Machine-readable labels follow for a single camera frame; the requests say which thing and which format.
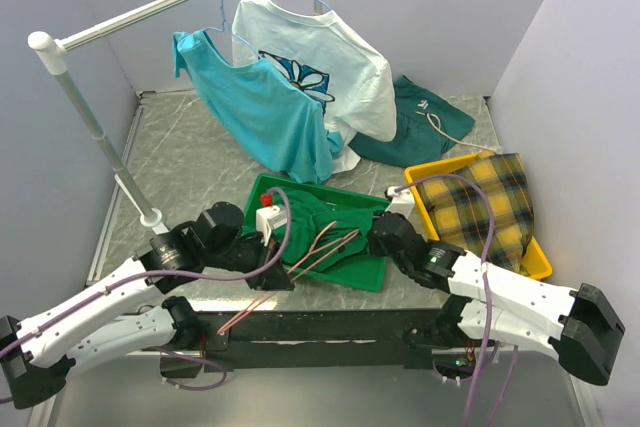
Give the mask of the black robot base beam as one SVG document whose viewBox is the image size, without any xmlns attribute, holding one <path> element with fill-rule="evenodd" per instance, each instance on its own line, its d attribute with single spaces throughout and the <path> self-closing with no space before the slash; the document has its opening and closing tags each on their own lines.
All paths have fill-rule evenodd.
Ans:
<svg viewBox="0 0 640 427">
<path fill-rule="evenodd" d="M 163 301 L 177 331 L 169 348 L 200 351 L 231 369 L 401 365 L 430 369 L 437 351 L 479 349 L 458 323 L 462 301 L 439 309 L 257 311 L 224 333 L 229 312 L 197 312 L 183 297 Z"/>
</svg>

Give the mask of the pink wire hanger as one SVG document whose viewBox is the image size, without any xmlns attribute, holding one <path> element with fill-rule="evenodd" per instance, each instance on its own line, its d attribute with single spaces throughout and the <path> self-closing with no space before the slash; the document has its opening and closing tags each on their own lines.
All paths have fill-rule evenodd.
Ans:
<svg viewBox="0 0 640 427">
<path fill-rule="evenodd" d="M 316 236 L 313 243 L 311 244 L 307 253 L 291 268 L 289 268 L 286 272 L 287 274 L 291 274 L 296 269 L 301 268 L 310 258 L 315 257 L 315 260 L 308 264 L 300 273 L 296 274 L 291 281 L 295 282 L 300 277 L 305 275 L 307 272 L 312 270 L 317 264 L 324 261 L 326 258 L 333 255 L 340 248 L 351 242 L 359 233 L 357 229 L 349 231 L 342 237 L 339 237 L 335 240 L 327 242 L 323 245 L 318 245 L 318 242 L 325 236 L 327 232 L 334 228 L 336 222 L 331 222 L 328 226 L 323 228 L 321 232 Z M 256 311 L 261 305 L 270 300 L 275 296 L 275 292 L 269 291 L 260 294 L 257 296 L 251 303 L 249 303 L 244 309 L 242 309 L 239 313 L 235 314 L 230 320 L 225 322 L 221 327 L 216 331 L 217 335 L 223 335 L 227 333 L 233 326 L 244 320 L 251 313 Z"/>
</svg>

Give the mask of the green t shirt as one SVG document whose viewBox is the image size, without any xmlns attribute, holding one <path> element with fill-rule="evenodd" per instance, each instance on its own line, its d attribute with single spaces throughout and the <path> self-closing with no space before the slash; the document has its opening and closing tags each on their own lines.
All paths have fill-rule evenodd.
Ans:
<svg viewBox="0 0 640 427">
<path fill-rule="evenodd" d="M 316 265 L 314 271 L 323 272 L 345 258 L 368 252 L 367 234 L 372 227 L 374 214 L 383 211 L 382 207 L 335 207 L 309 192 L 286 188 L 283 188 L 283 191 L 289 199 L 293 215 L 291 235 L 281 257 L 283 264 L 293 266 L 298 263 L 311 250 L 311 245 L 319 233 L 331 222 L 334 222 L 334 225 L 322 235 L 316 243 L 316 248 L 332 241 L 339 243 L 352 231 L 357 231 L 357 235 Z"/>
</svg>

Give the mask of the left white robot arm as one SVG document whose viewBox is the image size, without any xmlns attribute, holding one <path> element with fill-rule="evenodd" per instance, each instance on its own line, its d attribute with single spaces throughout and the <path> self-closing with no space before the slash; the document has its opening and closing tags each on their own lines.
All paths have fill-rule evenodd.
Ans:
<svg viewBox="0 0 640 427">
<path fill-rule="evenodd" d="M 58 394 L 68 378 L 113 358 L 147 348 L 185 349 L 200 341 L 204 328 L 173 290 L 207 276 L 204 269 L 228 271 L 227 281 L 244 280 L 254 290 L 293 287 L 280 258 L 288 241 L 273 230 L 288 229 L 287 203 L 256 213 L 256 229 L 243 231 L 243 212 L 218 202 L 194 221 L 151 238 L 98 283 L 36 316 L 1 320 L 1 370 L 8 403 L 34 407 Z"/>
</svg>

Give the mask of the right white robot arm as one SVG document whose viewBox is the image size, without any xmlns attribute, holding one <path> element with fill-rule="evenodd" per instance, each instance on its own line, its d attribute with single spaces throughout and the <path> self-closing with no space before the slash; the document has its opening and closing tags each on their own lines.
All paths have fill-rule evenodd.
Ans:
<svg viewBox="0 0 640 427">
<path fill-rule="evenodd" d="M 487 338 L 542 353 L 589 384 L 609 383 L 625 327 L 601 289 L 556 286 L 483 265 L 468 250 L 423 238 L 398 213 L 375 214 L 367 240 L 372 254 L 448 296 L 434 320 L 411 328 L 409 339 L 451 348 Z"/>
</svg>

